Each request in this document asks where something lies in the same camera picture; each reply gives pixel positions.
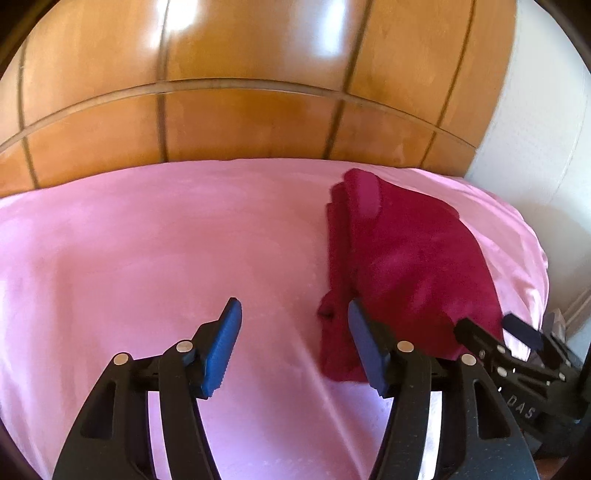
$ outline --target wrinkled fabric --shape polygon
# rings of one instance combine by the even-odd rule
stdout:
[[[43,478],[115,354],[163,353],[230,296],[242,302],[242,330],[221,388],[199,401],[222,478],[368,477],[391,402],[318,368],[324,206],[352,166],[170,163],[0,200],[0,416]],[[358,167],[456,209],[503,312],[540,325],[545,257],[515,209],[461,180]],[[169,478],[157,420],[152,408],[158,476]],[[424,465],[437,455],[429,445]]]
[[[358,297],[374,321],[424,353],[455,360],[454,336],[470,318],[502,338],[501,306],[480,246],[447,203],[352,168],[327,205],[330,291],[319,307],[320,366],[337,381],[366,381],[348,307]]]

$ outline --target wood paneling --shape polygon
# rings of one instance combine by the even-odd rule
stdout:
[[[81,100],[154,82],[165,5],[165,0],[61,0],[29,38],[25,124]]]
[[[348,103],[330,159],[418,167],[430,139],[430,130],[394,113]]]
[[[264,90],[194,90],[166,96],[170,160],[320,158],[336,101]]]
[[[477,0],[456,85],[441,127],[480,145],[503,86],[515,30],[515,0]]]
[[[472,0],[375,0],[349,92],[435,124]]]
[[[156,97],[144,95],[73,113],[33,132],[29,146],[41,187],[157,163]]]
[[[0,144],[18,133],[18,64],[20,48],[0,79]]]
[[[22,141],[0,152],[0,197],[33,189]]]
[[[441,175],[463,177],[476,150],[447,135],[436,134],[421,168]]]
[[[257,78],[339,90],[365,3],[171,0],[168,78]]]

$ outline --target silver screw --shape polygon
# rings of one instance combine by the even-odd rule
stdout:
[[[464,353],[462,355],[462,363],[471,367],[472,365],[476,365],[476,359],[469,353]]]
[[[117,355],[115,355],[113,363],[115,365],[125,365],[127,363],[127,360],[129,360],[129,355],[127,353],[118,353]]]
[[[189,340],[183,340],[182,342],[177,343],[178,353],[187,353],[191,350],[193,350],[193,344]]]
[[[404,353],[410,353],[414,350],[414,345],[411,342],[407,342],[406,340],[398,342],[398,345],[396,347],[398,348],[398,350]]]

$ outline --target pink tablecloth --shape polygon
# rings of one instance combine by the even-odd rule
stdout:
[[[329,381],[317,367],[324,206],[353,166],[456,208],[482,247],[503,310],[540,324],[548,280],[533,232],[491,195],[424,171],[201,161],[9,197],[0,200],[0,415],[36,470],[51,476],[114,354],[162,353],[236,296],[244,319],[235,352],[221,389],[200,403],[222,478],[367,478],[390,402],[367,385]]]

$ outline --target maroon fabric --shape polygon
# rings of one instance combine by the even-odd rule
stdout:
[[[337,381],[366,381],[347,308],[359,296],[368,315],[398,340],[455,359],[453,335],[470,317],[502,339],[502,312],[486,261],[458,212],[354,168],[327,205],[330,291],[320,304],[321,368]]]

